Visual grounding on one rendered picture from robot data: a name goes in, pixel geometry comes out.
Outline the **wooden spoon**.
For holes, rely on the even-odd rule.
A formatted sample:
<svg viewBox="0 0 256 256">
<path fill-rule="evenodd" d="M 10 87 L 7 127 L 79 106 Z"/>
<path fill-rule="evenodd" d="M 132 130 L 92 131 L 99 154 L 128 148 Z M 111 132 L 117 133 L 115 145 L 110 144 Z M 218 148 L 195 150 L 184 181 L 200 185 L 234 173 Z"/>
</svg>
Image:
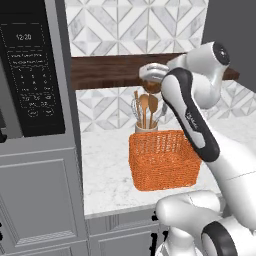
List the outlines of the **wooden spoon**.
<svg viewBox="0 0 256 256">
<path fill-rule="evenodd" d="M 148 98 L 149 96 L 147 94 L 142 94 L 140 96 L 140 102 L 143 111 L 143 128 L 146 128 L 146 109 L 148 107 Z"/>
</svg>

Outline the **grey panelled cabinet door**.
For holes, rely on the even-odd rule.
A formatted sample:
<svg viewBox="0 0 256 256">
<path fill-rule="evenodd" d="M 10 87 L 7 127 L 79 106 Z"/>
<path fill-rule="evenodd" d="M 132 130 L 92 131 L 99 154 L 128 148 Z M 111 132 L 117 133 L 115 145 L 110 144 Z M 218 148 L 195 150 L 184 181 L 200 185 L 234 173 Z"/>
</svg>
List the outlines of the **grey panelled cabinet door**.
<svg viewBox="0 0 256 256">
<path fill-rule="evenodd" d="M 0 157 L 0 254 L 89 256 L 75 150 Z"/>
</svg>

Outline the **metal ladle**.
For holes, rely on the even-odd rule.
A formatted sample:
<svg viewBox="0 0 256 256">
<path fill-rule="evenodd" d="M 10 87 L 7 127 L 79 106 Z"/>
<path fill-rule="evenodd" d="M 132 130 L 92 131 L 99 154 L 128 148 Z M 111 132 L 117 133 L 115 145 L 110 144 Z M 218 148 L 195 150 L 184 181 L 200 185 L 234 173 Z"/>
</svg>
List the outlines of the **metal ladle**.
<svg viewBox="0 0 256 256">
<path fill-rule="evenodd" d="M 167 112 L 167 104 L 166 104 L 166 103 L 163 103 L 161 113 L 160 113 L 160 115 L 159 115 L 159 116 L 156 118 L 156 120 L 155 120 L 155 126 L 154 126 L 154 128 L 157 127 L 158 121 L 160 120 L 160 118 L 161 118 L 162 116 L 164 116 L 164 115 L 166 114 L 166 112 Z"/>
</svg>

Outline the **black microwave oven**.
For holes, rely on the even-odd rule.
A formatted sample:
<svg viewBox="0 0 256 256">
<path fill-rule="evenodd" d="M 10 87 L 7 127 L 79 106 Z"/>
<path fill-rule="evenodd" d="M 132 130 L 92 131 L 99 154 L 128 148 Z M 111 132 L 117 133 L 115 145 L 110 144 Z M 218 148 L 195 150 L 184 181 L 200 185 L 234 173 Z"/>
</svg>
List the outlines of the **black microwave oven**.
<svg viewBox="0 0 256 256">
<path fill-rule="evenodd" d="M 0 0 L 0 58 L 23 135 L 63 134 L 44 0 Z"/>
</svg>

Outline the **brown round object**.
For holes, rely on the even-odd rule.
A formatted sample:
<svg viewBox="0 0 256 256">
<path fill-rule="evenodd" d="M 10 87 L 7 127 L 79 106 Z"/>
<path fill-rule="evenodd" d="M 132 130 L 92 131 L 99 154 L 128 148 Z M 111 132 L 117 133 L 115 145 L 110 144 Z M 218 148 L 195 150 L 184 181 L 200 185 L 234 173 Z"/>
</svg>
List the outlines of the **brown round object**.
<svg viewBox="0 0 256 256">
<path fill-rule="evenodd" d="M 161 91 L 161 84 L 157 82 L 151 82 L 147 80 L 140 80 L 141 86 L 144 90 L 150 94 L 157 94 Z"/>
</svg>

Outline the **dark wooden wall shelf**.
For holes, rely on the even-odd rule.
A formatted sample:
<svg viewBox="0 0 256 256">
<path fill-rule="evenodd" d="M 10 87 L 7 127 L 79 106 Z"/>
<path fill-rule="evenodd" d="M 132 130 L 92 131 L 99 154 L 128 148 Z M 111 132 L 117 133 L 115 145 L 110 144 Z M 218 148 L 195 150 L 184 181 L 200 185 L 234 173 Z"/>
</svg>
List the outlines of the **dark wooden wall shelf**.
<svg viewBox="0 0 256 256">
<path fill-rule="evenodd" d="M 74 90 L 139 86 L 139 68 L 166 64 L 179 53 L 73 57 L 71 85 Z"/>
</svg>

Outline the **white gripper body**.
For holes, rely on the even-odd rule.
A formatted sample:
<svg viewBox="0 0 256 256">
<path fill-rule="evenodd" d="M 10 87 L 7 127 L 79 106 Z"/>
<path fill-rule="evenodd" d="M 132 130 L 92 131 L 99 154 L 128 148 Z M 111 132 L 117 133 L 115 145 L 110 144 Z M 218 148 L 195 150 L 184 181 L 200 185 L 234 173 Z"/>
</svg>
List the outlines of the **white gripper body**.
<svg viewBox="0 0 256 256">
<path fill-rule="evenodd" d="M 166 65 L 160 63 L 149 63 L 139 69 L 139 78 L 143 81 L 161 82 L 169 72 Z"/>
</svg>

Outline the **metal whisk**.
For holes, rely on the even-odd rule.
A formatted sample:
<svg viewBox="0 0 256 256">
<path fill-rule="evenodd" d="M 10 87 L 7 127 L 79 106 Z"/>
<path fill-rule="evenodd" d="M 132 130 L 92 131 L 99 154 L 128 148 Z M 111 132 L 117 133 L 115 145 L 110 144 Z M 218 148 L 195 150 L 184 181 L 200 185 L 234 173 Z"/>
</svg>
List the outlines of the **metal whisk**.
<svg viewBox="0 0 256 256">
<path fill-rule="evenodd" d="M 132 109 L 132 112 L 133 112 L 134 116 L 137 119 L 137 122 L 140 123 L 141 121 L 140 121 L 140 117 L 139 117 L 139 114 L 138 114 L 136 103 L 137 103 L 136 99 L 133 99 L 132 102 L 131 102 L 131 109 Z"/>
</svg>

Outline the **white utensil pot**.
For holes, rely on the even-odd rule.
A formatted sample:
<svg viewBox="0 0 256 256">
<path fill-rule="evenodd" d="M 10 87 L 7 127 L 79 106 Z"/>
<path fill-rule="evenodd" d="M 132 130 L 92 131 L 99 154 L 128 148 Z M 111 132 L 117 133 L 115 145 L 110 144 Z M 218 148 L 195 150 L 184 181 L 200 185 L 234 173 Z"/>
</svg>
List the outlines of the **white utensil pot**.
<svg viewBox="0 0 256 256">
<path fill-rule="evenodd" d="M 148 133 L 158 131 L 158 126 L 155 125 L 153 128 L 150 128 L 147 124 L 148 123 L 146 123 L 146 127 L 143 128 L 142 125 L 139 122 L 137 122 L 135 124 L 135 133 Z"/>
</svg>

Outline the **tall grey cabinet housing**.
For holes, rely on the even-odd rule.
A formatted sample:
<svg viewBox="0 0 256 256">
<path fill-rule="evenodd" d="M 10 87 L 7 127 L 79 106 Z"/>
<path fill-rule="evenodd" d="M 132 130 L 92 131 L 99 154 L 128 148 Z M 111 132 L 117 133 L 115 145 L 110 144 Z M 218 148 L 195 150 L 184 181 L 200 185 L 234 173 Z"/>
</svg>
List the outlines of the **tall grey cabinet housing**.
<svg viewBox="0 0 256 256">
<path fill-rule="evenodd" d="M 53 58 L 59 85 L 65 132 L 63 134 L 25 137 L 8 86 L 3 61 L 0 58 L 0 110 L 6 128 L 3 133 L 7 140 L 0 143 L 0 157 L 5 155 L 27 154 L 66 148 L 75 150 L 82 188 L 81 139 L 75 92 L 71 86 L 71 53 L 67 30 L 64 0 L 44 0 L 49 33 L 52 42 Z"/>
</svg>

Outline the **grey drawer front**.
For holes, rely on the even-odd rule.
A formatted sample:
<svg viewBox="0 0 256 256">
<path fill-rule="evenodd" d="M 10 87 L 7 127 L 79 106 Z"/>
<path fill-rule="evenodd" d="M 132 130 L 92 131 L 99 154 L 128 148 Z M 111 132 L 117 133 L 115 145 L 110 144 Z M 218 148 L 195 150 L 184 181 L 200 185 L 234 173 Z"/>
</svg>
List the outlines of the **grey drawer front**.
<svg viewBox="0 0 256 256">
<path fill-rule="evenodd" d="M 156 224 L 157 221 L 154 219 L 154 216 L 154 209 L 145 209 L 88 219 L 87 226 L 90 235 L 99 235 L 117 230 Z"/>
</svg>

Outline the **grey base cabinet door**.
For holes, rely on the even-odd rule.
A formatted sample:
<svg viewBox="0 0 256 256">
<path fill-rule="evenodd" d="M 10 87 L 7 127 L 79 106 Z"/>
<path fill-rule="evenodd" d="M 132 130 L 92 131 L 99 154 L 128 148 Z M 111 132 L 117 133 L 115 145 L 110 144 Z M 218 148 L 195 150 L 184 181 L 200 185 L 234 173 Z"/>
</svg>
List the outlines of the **grey base cabinet door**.
<svg viewBox="0 0 256 256">
<path fill-rule="evenodd" d="M 151 231 L 127 235 L 100 236 L 90 239 L 91 256 L 155 256 L 156 247 L 151 249 Z"/>
</svg>

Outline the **orange woven basket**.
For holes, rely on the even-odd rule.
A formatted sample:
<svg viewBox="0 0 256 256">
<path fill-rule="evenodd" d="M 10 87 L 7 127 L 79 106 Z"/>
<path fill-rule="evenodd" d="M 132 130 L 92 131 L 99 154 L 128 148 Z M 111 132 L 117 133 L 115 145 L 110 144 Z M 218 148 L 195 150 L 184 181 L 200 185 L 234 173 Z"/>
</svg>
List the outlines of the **orange woven basket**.
<svg viewBox="0 0 256 256">
<path fill-rule="evenodd" d="M 134 133 L 129 137 L 129 166 L 139 191 L 193 186 L 201 159 L 182 130 Z"/>
</svg>

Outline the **thin wooden stirrer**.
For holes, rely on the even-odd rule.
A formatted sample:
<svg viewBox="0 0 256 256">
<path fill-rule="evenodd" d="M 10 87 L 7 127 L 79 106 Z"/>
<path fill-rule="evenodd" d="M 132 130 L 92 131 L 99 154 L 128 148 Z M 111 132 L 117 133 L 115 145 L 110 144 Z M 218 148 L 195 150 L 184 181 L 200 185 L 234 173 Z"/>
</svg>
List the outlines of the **thin wooden stirrer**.
<svg viewBox="0 0 256 256">
<path fill-rule="evenodd" d="M 134 113 L 136 114 L 136 118 L 138 121 L 138 126 L 141 127 L 141 111 L 140 111 L 140 103 L 138 98 L 138 91 L 134 91 Z"/>
</svg>

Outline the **wooden spatula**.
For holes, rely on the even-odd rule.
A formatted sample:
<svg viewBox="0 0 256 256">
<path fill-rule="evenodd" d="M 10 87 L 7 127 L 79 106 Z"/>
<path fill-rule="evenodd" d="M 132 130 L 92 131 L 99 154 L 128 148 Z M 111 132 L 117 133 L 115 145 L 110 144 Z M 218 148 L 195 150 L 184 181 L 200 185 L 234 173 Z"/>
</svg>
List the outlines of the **wooden spatula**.
<svg viewBox="0 0 256 256">
<path fill-rule="evenodd" d="M 158 108 L 158 99 L 153 94 L 149 95 L 148 106 L 150 110 L 149 128 L 152 128 L 153 114 L 157 111 L 157 108 Z"/>
</svg>

